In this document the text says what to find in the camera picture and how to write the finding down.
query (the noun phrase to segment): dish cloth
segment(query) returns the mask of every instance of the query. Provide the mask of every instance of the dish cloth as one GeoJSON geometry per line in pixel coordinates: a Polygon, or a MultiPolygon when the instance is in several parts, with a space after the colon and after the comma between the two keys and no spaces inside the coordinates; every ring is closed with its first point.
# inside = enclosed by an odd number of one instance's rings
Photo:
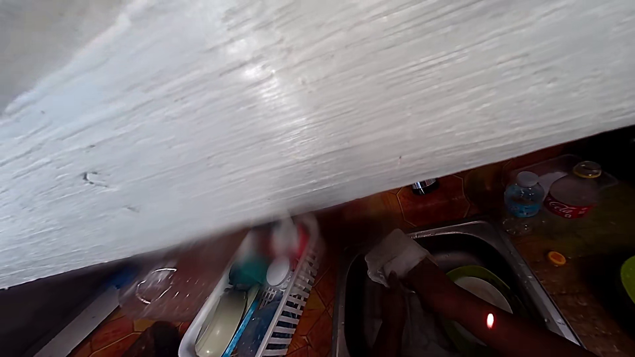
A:
{"type": "Polygon", "coordinates": [[[398,278],[404,278],[410,269],[426,257],[434,262],[430,252],[402,230],[395,229],[368,252],[364,259],[368,266],[368,277],[388,287],[386,277],[391,272],[397,273],[398,278]]]}

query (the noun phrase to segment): red label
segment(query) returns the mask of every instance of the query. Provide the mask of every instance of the red label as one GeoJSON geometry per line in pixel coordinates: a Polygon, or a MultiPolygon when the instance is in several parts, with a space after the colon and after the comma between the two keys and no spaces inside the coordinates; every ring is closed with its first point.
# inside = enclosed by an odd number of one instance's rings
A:
{"type": "Polygon", "coordinates": [[[551,196],[551,192],[545,198],[545,207],[553,214],[564,218],[581,218],[593,208],[591,206],[572,206],[562,203],[551,196]]]}

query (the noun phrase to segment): textured plaster wall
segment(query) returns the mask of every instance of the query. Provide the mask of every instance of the textured plaster wall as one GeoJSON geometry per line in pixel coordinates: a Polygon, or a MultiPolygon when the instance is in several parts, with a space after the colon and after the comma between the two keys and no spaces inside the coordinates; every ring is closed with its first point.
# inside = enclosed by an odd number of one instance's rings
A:
{"type": "Polygon", "coordinates": [[[9,0],[0,20],[0,286],[635,123],[629,0],[9,0]]]}

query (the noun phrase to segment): white plate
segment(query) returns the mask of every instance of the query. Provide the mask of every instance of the white plate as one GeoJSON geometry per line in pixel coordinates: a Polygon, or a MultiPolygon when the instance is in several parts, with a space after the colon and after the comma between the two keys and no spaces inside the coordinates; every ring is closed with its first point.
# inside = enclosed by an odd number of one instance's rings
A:
{"type": "Polygon", "coordinates": [[[220,357],[232,340],[243,317],[247,294],[236,290],[225,292],[217,308],[205,319],[196,341],[199,357],[220,357]]]}

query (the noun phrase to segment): sink basin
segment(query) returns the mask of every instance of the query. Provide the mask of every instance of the sink basin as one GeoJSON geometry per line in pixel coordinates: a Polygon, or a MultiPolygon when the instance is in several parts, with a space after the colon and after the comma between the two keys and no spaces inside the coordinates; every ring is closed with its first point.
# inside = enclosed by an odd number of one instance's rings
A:
{"type": "MultiPolygon", "coordinates": [[[[491,223],[469,220],[415,231],[409,236],[433,254],[444,272],[468,265],[487,268],[509,285],[538,324],[582,345],[507,235],[491,223]]],[[[364,261],[371,247],[351,247],[342,255],[333,316],[335,357],[370,355],[380,325],[380,287],[369,279],[364,261]]],[[[439,327],[438,317],[423,311],[413,292],[407,294],[407,301],[404,345],[426,355],[458,356],[439,327]]]]}

